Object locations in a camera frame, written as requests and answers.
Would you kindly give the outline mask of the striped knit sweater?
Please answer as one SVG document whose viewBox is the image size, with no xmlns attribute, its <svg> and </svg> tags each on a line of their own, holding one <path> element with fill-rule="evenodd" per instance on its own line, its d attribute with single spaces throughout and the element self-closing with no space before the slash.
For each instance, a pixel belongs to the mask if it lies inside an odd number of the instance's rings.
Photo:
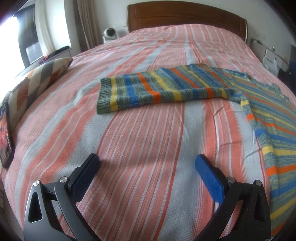
<svg viewBox="0 0 296 241">
<path fill-rule="evenodd" d="M 295 207 L 295 106 L 276 84 L 205 64 L 181 65 L 102 79 L 96 108 L 102 114 L 200 99 L 209 105 L 203 150 L 228 174 L 247 177 L 250 155 L 242 136 L 252 134 L 268 177 L 271 234 L 279 234 Z"/>
</svg>

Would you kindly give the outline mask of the black smartphone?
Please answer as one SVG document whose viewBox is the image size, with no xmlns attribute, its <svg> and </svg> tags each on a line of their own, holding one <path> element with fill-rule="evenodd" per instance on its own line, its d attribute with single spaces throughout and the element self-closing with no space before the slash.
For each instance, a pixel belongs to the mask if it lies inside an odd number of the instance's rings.
<svg viewBox="0 0 296 241">
<path fill-rule="evenodd" d="M 1 105 L 1 165 L 8 169 L 14 158 L 15 145 L 12 138 L 9 105 L 5 101 Z"/>
</svg>

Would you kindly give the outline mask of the pink striped bed sheet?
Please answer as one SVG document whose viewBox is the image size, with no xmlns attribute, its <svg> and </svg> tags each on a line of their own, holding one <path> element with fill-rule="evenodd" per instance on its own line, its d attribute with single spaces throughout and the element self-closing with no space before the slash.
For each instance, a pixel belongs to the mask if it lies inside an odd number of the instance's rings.
<svg viewBox="0 0 296 241">
<path fill-rule="evenodd" d="M 271 179 L 295 180 L 295 155 L 266 164 L 238 103 L 210 98 L 96 113 L 102 78 L 194 63 L 246 72 L 295 103 L 248 45 L 221 28 L 149 28 L 99 45 L 76 56 L 16 126 L 15 156 L 1 177 L 18 223 L 35 180 L 56 182 L 95 153 L 100 169 L 78 208 L 102 240 L 193 240 L 217 208 L 195 170 L 203 153 L 226 176 L 262 181 L 277 233 L 295 207 L 295 183 L 280 183 L 275 199 Z"/>
</svg>

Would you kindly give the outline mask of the striped pillow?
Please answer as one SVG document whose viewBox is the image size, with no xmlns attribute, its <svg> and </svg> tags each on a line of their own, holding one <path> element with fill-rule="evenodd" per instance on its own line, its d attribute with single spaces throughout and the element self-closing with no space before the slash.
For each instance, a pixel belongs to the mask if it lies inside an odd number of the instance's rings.
<svg viewBox="0 0 296 241">
<path fill-rule="evenodd" d="M 4 101 L 9 107 L 10 128 L 13 132 L 26 110 L 70 67 L 70 57 L 51 60 L 27 73 L 25 78 L 11 91 Z"/>
</svg>

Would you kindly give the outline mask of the white desk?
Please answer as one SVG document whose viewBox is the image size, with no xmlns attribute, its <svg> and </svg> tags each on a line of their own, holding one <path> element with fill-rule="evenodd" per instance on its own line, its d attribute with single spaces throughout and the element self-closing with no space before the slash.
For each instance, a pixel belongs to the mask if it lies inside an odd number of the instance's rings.
<svg viewBox="0 0 296 241">
<path fill-rule="evenodd" d="M 253 53 L 260 60 L 261 63 L 263 62 L 264 57 L 271 61 L 276 58 L 278 67 L 283 71 L 288 70 L 288 63 L 281 56 L 262 44 L 259 40 L 251 39 L 250 49 L 253 51 Z"/>
</svg>

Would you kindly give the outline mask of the beige curtain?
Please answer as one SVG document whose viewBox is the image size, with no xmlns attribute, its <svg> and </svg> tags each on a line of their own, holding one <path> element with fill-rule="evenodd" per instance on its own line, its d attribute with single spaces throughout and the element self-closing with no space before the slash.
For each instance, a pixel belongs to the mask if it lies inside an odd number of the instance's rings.
<svg viewBox="0 0 296 241">
<path fill-rule="evenodd" d="M 102 43 L 95 1 L 73 1 L 73 4 L 78 41 L 85 52 Z"/>
</svg>

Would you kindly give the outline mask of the brown wooden headboard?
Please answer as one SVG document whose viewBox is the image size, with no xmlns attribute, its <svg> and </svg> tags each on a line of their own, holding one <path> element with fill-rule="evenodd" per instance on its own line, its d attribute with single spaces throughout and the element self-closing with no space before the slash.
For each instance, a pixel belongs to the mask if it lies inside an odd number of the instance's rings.
<svg viewBox="0 0 296 241">
<path fill-rule="evenodd" d="M 129 32 L 183 24 L 203 24 L 223 28 L 247 42 L 247 20 L 214 6 L 187 1 L 147 1 L 127 6 Z"/>
</svg>

